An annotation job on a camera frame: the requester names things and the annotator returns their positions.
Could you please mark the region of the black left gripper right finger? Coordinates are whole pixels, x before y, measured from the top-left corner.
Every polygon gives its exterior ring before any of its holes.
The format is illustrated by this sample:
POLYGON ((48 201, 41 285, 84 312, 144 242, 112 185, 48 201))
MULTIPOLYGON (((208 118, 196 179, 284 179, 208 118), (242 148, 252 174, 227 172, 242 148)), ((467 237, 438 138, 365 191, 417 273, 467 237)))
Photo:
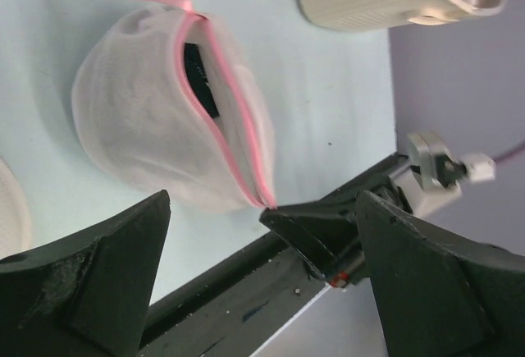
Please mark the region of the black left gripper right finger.
POLYGON ((522 356, 524 258, 397 208, 370 275, 390 356, 522 356))

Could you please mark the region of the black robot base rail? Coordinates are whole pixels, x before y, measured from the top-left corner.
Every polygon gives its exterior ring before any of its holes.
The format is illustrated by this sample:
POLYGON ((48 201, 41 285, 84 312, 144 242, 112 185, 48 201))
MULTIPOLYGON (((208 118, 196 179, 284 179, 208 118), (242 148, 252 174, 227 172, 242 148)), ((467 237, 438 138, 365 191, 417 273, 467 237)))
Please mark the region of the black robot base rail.
POLYGON ((267 233, 153 304, 141 356, 248 356, 332 287, 267 233))

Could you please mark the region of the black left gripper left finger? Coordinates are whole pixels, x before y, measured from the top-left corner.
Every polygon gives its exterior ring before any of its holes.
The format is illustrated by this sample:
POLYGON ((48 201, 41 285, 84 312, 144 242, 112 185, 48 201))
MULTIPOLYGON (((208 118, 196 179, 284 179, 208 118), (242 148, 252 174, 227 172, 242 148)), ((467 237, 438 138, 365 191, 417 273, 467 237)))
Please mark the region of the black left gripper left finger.
POLYGON ((134 356, 171 216, 165 190, 1 261, 3 356, 134 356))

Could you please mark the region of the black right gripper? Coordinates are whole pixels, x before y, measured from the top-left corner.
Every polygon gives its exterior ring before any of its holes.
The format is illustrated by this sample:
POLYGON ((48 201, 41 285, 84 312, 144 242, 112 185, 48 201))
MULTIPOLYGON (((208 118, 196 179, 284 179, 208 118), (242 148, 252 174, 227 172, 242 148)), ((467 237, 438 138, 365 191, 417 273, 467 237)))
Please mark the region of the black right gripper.
POLYGON ((310 274, 332 287, 369 278, 381 253, 380 236, 397 208, 412 213, 395 180, 410 170, 409 157, 393 153, 322 200, 268 208, 259 221, 305 262, 310 274))

